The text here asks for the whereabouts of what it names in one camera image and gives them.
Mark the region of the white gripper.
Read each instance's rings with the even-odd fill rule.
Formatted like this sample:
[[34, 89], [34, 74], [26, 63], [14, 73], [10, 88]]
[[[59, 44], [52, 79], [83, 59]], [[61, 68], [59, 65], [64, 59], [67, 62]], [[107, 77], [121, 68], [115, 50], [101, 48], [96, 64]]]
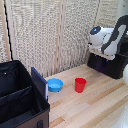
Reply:
[[115, 58], [115, 55], [105, 55], [101, 51], [99, 52], [98, 49], [89, 49], [91, 53], [94, 53], [95, 55], [98, 55], [100, 57], [106, 58], [107, 60], [113, 60]]

